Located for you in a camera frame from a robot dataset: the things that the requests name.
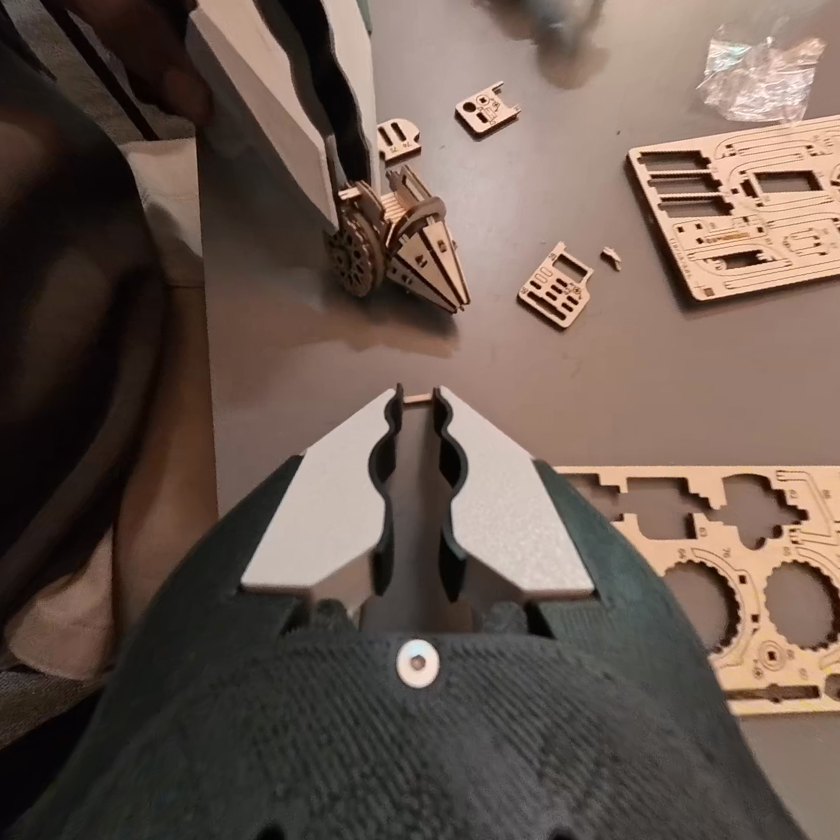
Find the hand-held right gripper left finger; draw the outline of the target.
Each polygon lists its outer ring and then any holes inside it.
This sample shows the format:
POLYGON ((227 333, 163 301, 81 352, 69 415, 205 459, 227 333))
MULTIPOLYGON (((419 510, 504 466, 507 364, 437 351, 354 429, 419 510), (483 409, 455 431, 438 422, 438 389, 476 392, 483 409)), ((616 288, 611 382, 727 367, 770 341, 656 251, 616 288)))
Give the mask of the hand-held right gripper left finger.
POLYGON ((359 622, 388 588, 404 390, 387 389, 302 454, 240 578, 241 589, 291 595, 306 607, 333 601, 359 622))

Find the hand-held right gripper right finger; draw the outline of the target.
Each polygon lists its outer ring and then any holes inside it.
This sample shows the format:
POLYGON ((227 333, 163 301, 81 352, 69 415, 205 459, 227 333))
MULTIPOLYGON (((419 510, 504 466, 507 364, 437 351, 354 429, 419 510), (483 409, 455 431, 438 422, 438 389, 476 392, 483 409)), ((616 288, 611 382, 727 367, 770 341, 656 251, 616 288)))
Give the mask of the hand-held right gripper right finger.
POLYGON ((595 584, 534 457, 446 386, 433 393, 438 467, 451 498, 438 568, 452 603, 488 611, 501 602, 593 596, 595 584))

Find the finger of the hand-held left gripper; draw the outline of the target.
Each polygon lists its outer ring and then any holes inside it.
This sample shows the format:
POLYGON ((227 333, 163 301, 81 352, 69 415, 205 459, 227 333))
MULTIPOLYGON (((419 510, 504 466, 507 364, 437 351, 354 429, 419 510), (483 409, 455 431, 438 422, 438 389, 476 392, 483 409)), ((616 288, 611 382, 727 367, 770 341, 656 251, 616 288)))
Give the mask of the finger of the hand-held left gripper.
POLYGON ((379 185, 371 34, 362 4, 318 1, 317 99, 335 187, 379 185))
POLYGON ((306 50, 282 7, 266 2, 197 2, 191 50, 220 98, 238 110, 243 133, 266 161, 283 165, 321 218, 339 230, 343 167, 306 50))

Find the partly built wooden model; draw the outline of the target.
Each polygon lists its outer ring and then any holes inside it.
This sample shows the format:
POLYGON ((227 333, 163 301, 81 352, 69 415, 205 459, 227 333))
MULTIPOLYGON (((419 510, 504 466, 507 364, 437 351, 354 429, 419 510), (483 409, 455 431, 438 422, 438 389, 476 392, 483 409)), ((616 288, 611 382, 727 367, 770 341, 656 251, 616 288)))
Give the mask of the partly built wooden model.
POLYGON ((339 225, 327 237, 332 271, 355 298, 389 280, 449 313, 470 303, 444 201, 407 164, 386 173, 392 191, 352 182, 336 195, 339 225))

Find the dark grey desk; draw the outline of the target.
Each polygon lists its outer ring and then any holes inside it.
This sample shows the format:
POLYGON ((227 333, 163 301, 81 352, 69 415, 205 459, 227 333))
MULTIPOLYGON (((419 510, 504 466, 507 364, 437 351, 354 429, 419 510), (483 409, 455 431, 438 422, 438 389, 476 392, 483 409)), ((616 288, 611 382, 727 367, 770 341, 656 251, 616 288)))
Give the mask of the dark grey desk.
POLYGON ((565 55, 474 2, 370 2, 376 122, 421 131, 471 295, 454 317, 390 283, 346 295, 285 172, 201 135, 219 513, 396 383, 450 388, 553 466, 837 465, 838 280, 690 301, 627 168, 729 127, 697 96, 708 43, 769 5, 605 2, 565 55), (476 139, 455 105, 497 81, 519 118, 476 139), (566 330, 518 302, 560 241, 593 268, 566 330))

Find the person's left hand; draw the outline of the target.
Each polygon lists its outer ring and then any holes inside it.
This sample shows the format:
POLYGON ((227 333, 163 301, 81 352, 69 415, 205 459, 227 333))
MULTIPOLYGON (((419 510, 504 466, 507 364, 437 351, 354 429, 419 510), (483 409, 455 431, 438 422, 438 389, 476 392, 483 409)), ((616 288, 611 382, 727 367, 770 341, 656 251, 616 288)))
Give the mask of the person's left hand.
POLYGON ((202 127, 213 116, 213 96, 189 57, 186 29, 196 2, 128 2, 124 64, 142 101, 202 127))

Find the round slotted wooden piece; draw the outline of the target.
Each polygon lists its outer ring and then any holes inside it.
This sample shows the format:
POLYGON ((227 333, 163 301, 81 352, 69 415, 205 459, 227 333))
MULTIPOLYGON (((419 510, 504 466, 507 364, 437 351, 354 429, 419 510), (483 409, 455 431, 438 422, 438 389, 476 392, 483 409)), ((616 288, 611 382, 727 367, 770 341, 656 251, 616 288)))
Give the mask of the round slotted wooden piece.
POLYGON ((386 166, 420 154, 421 132, 408 119, 388 119, 377 125, 377 148, 386 166))

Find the notched wooden puzzle piece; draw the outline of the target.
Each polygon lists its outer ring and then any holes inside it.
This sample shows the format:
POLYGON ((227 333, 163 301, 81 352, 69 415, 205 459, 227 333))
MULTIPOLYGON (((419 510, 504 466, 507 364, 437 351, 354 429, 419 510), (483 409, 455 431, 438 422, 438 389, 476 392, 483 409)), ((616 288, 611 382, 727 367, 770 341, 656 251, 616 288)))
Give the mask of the notched wooden puzzle piece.
POLYGON ((455 117, 476 139, 488 135, 518 120, 519 105, 509 105, 501 97, 504 81, 479 90, 455 105, 455 117))

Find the wooden sheet with round cutouts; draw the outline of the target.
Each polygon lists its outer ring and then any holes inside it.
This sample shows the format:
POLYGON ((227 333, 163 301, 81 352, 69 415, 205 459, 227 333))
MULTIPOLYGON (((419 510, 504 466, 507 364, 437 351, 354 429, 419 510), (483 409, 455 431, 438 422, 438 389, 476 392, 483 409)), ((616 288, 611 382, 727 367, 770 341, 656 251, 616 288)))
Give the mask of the wooden sheet with round cutouts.
POLYGON ((782 568, 803 568, 827 584, 838 603, 839 468, 836 465, 555 466, 562 475, 595 476, 601 487, 629 491, 631 480, 677 479, 711 510, 727 506, 725 481, 755 476, 800 512, 799 522, 757 549, 743 544, 735 526, 692 513, 689 535, 652 539, 637 514, 614 522, 660 577, 696 564, 723 583, 733 606, 731 629, 708 658, 730 711, 738 717, 838 713, 838 626, 827 640, 805 646, 792 642, 771 617, 767 584, 782 568))

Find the grid-cut wooden puzzle piece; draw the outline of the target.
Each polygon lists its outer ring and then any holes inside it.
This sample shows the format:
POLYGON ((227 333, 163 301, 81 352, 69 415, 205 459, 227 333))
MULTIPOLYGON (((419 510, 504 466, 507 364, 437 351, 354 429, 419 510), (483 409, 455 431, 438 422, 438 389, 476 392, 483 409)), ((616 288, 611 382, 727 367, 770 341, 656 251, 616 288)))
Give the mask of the grid-cut wooden puzzle piece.
POLYGON ((533 314, 566 330, 591 299, 593 268, 558 242, 518 292, 518 302, 533 314))

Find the person's dark top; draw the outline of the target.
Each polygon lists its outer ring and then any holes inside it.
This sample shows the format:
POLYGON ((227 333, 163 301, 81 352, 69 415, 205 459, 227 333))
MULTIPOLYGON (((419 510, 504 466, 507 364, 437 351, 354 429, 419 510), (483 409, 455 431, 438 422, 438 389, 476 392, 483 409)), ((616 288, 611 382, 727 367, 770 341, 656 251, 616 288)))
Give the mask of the person's dark top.
POLYGON ((2 9, 2 603, 107 528, 158 371, 165 277, 132 171, 2 9))

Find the wooden sheet with rectangular cutouts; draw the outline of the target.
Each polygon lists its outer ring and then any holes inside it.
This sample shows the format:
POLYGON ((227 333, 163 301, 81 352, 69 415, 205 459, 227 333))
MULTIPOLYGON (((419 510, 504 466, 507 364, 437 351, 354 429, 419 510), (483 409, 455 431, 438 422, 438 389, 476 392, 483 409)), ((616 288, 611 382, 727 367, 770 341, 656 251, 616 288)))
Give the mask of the wooden sheet with rectangular cutouts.
POLYGON ((627 161, 694 301, 838 278, 837 115, 637 147, 627 161))

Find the clear plastic bag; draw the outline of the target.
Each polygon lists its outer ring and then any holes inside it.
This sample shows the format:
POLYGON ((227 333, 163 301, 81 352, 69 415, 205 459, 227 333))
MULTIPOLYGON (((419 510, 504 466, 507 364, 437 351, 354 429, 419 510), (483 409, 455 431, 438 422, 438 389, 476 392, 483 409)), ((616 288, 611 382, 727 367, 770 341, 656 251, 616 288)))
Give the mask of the clear plastic bag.
POLYGON ((721 25, 710 38, 696 92, 735 123, 800 123, 805 118, 824 38, 798 35, 787 17, 771 25, 721 25))

